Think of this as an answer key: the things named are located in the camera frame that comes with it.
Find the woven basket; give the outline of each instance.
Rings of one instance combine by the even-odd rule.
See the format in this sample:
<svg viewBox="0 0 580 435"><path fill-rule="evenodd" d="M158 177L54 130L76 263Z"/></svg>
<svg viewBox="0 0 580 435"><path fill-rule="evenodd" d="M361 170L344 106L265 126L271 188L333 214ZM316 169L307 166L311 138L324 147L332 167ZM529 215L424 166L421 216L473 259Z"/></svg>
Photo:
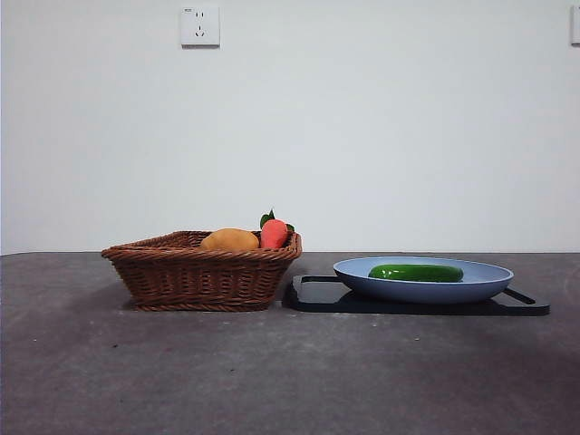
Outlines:
<svg viewBox="0 0 580 435"><path fill-rule="evenodd" d="M247 251L200 249L209 234L178 231L112 246L101 255L112 261L139 310L259 311L267 309L282 275L302 254L295 232L279 249Z"/></svg>

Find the cucumber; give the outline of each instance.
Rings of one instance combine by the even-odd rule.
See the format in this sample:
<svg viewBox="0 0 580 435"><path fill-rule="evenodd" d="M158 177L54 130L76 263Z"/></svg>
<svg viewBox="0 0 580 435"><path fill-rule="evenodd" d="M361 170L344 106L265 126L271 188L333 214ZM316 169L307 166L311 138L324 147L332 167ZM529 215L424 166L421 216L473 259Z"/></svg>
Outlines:
<svg viewBox="0 0 580 435"><path fill-rule="evenodd" d="M457 283L461 281L463 271L453 266L379 265L371 269L369 277L427 283Z"/></svg>

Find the wall socket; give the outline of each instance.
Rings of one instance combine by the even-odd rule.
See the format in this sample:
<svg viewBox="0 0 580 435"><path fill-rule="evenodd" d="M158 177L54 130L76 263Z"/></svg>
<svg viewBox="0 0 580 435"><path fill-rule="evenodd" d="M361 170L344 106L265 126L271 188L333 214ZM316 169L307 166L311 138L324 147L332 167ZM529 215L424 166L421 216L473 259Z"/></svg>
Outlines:
<svg viewBox="0 0 580 435"><path fill-rule="evenodd" d="M179 27L183 48L219 47L219 7L184 7L181 9Z"/></svg>

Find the plate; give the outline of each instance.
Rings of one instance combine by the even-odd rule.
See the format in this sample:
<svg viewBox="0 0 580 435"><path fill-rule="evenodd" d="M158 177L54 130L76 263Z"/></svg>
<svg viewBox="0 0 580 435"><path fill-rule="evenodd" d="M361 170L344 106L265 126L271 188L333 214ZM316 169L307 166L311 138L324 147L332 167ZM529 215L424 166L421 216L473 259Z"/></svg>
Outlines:
<svg viewBox="0 0 580 435"><path fill-rule="evenodd" d="M425 283L370 278L378 265L453 266L463 270L458 283ZM351 290L372 297L418 304L465 304L484 301L501 293L514 277L512 271L473 261L430 256L367 256L339 261L333 266Z"/></svg>

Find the mango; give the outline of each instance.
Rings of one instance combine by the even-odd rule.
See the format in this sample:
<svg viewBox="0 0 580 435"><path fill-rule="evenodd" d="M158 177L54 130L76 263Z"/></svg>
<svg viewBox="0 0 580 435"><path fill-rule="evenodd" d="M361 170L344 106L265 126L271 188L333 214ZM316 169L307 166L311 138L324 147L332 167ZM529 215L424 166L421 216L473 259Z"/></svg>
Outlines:
<svg viewBox="0 0 580 435"><path fill-rule="evenodd" d="M256 249L260 245L258 238L250 231L238 228L223 228L214 231L204 238L199 245L202 249L226 249L242 251Z"/></svg>

